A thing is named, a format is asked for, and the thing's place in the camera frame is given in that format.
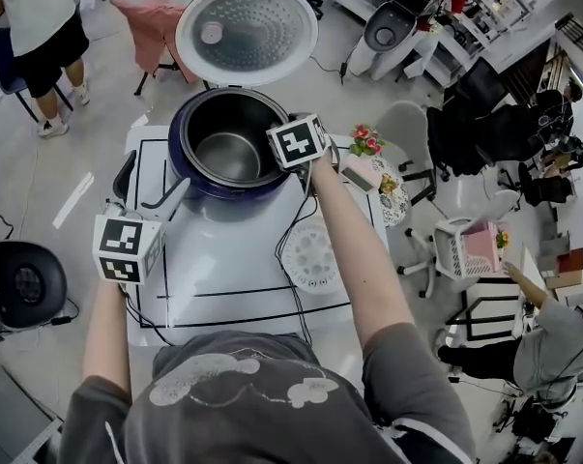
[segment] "hand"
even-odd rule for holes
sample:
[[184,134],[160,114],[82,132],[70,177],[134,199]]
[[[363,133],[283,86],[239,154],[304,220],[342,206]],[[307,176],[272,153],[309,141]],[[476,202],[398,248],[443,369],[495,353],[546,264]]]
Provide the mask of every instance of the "hand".
[[521,271],[514,265],[512,265],[510,261],[504,262],[504,273],[510,278],[512,278],[512,280],[514,280],[515,282],[518,282],[519,279],[523,276]]

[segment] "black pants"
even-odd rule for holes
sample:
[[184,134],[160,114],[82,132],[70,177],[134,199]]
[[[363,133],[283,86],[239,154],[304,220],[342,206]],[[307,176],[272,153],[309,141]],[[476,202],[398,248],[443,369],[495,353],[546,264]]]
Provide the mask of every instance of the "black pants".
[[480,379],[499,378],[514,383],[512,369],[521,339],[506,340],[478,348],[441,347],[439,359],[446,364],[460,366],[468,376]]

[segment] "black shorts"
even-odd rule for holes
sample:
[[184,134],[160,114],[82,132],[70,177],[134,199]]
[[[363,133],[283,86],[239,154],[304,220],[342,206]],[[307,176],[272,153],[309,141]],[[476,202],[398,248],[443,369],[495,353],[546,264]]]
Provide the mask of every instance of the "black shorts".
[[33,98],[42,97],[61,77],[61,68],[73,64],[88,47],[80,16],[74,13],[47,42],[15,57],[16,72],[26,82]]

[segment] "gray chair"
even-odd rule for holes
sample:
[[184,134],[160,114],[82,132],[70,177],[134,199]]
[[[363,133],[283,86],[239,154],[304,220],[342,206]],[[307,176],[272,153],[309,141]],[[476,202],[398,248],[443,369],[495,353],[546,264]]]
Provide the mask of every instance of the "gray chair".
[[[424,111],[412,101],[395,102],[375,126],[377,132],[389,143],[400,148],[409,159],[398,166],[405,172],[409,165],[418,170],[403,175],[404,181],[426,179],[428,185],[411,199],[412,206],[424,198],[432,201],[437,193],[435,168],[428,151],[428,122]],[[388,157],[390,146],[384,147],[384,158]]]

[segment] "white round tray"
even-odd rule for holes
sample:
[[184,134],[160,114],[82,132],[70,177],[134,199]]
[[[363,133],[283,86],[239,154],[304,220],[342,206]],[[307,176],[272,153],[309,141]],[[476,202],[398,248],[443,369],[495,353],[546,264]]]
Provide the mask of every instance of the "white round tray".
[[291,281],[310,294],[332,294],[342,288],[328,230],[320,217],[293,228],[282,250],[282,266]]

